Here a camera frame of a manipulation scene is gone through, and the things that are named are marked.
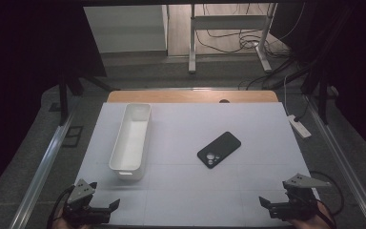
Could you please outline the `white table board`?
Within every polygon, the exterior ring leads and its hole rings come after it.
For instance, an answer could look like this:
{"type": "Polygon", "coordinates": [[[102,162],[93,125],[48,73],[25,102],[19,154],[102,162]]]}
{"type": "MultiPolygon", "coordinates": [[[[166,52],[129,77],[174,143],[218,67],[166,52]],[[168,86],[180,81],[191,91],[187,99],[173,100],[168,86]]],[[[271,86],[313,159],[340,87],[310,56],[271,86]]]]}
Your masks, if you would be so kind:
{"type": "Polygon", "coordinates": [[[78,173],[97,182],[92,206],[120,199],[113,225],[279,226],[259,197],[284,202],[282,182],[309,173],[279,102],[154,103],[145,174],[121,180],[109,162],[124,110],[103,105],[78,173]],[[209,169],[197,153],[225,132],[241,146],[209,169]]]}

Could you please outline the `white metal desk frame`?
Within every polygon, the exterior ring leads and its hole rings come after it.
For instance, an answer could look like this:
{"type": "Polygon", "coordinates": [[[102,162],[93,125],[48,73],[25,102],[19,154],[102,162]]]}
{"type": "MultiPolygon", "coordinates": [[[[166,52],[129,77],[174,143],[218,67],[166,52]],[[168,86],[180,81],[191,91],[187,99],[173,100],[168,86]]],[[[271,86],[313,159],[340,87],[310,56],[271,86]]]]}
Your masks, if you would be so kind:
{"type": "Polygon", "coordinates": [[[191,5],[189,73],[195,73],[195,32],[197,30],[259,30],[261,38],[254,42],[255,51],[265,73],[272,67],[265,53],[265,42],[272,24],[276,3],[272,3],[265,15],[202,15],[196,16],[194,5],[191,5]]]}

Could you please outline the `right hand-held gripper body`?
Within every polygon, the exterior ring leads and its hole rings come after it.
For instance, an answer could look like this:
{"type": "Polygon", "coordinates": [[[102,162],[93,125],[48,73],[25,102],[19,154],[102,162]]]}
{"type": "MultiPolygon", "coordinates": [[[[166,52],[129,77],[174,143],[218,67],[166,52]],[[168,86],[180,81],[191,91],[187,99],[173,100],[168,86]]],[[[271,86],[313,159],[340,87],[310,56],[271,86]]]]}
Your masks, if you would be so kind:
{"type": "Polygon", "coordinates": [[[283,187],[289,187],[287,202],[271,203],[270,216],[272,219],[299,219],[308,220],[316,215],[317,199],[313,189],[318,187],[330,187],[331,183],[302,174],[284,180],[283,187]]]}

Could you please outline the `person's left hand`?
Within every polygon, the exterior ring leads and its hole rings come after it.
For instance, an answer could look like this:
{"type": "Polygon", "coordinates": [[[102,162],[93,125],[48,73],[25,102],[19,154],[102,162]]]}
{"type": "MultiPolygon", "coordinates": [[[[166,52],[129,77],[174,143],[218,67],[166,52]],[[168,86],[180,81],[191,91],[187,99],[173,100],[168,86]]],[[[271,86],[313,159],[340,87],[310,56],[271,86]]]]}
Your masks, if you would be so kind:
{"type": "Polygon", "coordinates": [[[53,222],[51,229],[92,229],[90,225],[84,224],[78,227],[73,227],[64,219],[57,219],[53,222]]]}

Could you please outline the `silver metal rail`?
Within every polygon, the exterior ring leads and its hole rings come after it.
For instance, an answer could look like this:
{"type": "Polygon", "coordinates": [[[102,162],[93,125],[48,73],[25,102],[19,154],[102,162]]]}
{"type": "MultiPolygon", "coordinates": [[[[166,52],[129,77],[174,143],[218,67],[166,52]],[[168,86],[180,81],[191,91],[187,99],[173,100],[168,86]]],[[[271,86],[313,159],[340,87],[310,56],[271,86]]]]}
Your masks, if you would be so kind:
{"type": "Polygon", "coordinates": [[[366,218],[366,189],[357,177],[355,170],[350,164],[348,158],[345,156],[344,151],[336,140],[332,130],[319,116],[317,105],[308,96],[304,95],[303,98],[309,103],[309,111],[323,138],[328,144],[335,163],[353,193],[362,214],[366,218]]]}
{"type": "Polygon", "coordinates": [[[68,132],[71,122],[74,118],[75,111],[71,111],[64,123],[58,126],[51,139],[51,142],[43,155],[43,158],[30,182],[30,186],[24,195],[9,229],[25,229],[31,217],[32,210],[40,196],[43,186],[51,171],[51,167],[56,159],[56,156],[62,146],[63,140],[68,132]]]}

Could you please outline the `white plastic storage bin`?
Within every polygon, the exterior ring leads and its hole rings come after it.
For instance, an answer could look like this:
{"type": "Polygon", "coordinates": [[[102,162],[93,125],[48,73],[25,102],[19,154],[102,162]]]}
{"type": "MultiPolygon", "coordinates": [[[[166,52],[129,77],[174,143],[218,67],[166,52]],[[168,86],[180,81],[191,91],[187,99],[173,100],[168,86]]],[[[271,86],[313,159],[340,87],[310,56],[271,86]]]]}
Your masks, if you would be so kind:
{"type": "Polygon", "coordinates": [[[139,180],[145,174],[151,114],[150,104],[126,105],[109,162],[119,179],[139,180]]]}

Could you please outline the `person's right hand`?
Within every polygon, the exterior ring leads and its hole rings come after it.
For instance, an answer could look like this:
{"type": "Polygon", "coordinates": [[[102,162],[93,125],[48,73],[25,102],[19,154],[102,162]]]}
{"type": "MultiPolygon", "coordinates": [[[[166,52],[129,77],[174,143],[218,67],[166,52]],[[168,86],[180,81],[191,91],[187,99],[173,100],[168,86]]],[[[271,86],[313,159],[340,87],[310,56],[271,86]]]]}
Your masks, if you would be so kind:
{"type": "MultiPolygon", "coordinates": [[[[333,222],[331,214],[328,212],[327,208],[321,202],[318,202],[317,206],[319,211],[333,222]]],[[[287,221],[296,229],[331,229],[320,216],[314,216],[309,220],[288,219],[287,221]]]]}

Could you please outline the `white power strip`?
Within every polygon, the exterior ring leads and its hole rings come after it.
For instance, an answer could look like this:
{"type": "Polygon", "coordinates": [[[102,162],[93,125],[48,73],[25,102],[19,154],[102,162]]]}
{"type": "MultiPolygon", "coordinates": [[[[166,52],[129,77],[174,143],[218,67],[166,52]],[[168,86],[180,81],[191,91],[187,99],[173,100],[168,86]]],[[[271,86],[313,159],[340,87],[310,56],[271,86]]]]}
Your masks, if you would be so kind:
{"type": "Polygon", "coordinates": [[[305,126],[299,121],[299,119],[291,114],[288,116],[288,120],[293,127],[293,129],[302,137],[309,138],[312,134],[305,128],[305,126]]]}

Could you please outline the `white cabinet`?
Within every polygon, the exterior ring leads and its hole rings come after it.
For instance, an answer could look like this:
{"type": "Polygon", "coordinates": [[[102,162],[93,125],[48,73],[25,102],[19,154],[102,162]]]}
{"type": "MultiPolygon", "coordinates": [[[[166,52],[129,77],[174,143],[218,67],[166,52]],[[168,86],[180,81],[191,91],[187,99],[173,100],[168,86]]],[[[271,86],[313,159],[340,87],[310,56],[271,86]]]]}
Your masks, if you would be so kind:
{"type": "Polygon", "coordinates": [[[168,18],[162,5],[85,7],[84,12],[101,53],[167,49],[168,18]]]}

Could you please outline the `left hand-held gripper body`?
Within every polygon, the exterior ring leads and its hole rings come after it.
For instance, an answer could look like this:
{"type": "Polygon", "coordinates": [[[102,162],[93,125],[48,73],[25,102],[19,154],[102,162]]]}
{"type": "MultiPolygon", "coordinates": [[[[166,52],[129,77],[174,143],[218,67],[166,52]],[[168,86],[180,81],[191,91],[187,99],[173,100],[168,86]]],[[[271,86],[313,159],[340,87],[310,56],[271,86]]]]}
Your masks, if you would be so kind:
{"type": "Polygon", "coordinates": [[[65,202],[63,219],[73,227],[108,223],[111,217],[109,208],[90,207],[94,192],[95,189],[84,179],[79,179],[65,202]]]}

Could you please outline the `black metal stand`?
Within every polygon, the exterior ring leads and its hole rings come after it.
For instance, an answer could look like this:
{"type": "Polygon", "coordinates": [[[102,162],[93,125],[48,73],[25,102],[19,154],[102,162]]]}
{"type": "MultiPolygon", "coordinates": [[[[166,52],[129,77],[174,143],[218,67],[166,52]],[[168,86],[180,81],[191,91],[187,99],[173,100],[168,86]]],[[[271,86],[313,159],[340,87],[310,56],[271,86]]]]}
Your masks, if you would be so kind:
{"type": "Polygon", "coordinates": [[[119,88],[115,88],[110,86],[96,77],[83,73],[79,70],[73,70],[70,73],[61,73],[58,76],[58,86],[59,86],[59,98],[60,98],[60,122],[59,125],[63,126],[66,123],[67,118],[70,115],[69,108],[68,108],[68,90],[71,90],[73,95],[82,95],[84,92],[84,88],[80,82],[80,78],[84,78],[91,82],[92,84],[98,86],[99,88],[107,91],[119,91],[119,88]]]}
{"type": "Polygon", "coordinates": [[[315,88],[318,88],[317,95],[317,113],[324,124],[328,124],[327,120],[327,93],[328,75],[321,64],[313,63],[309,68],[308,76],[305,78],[301,91],[304,94],[312,94],[315,88]]]}

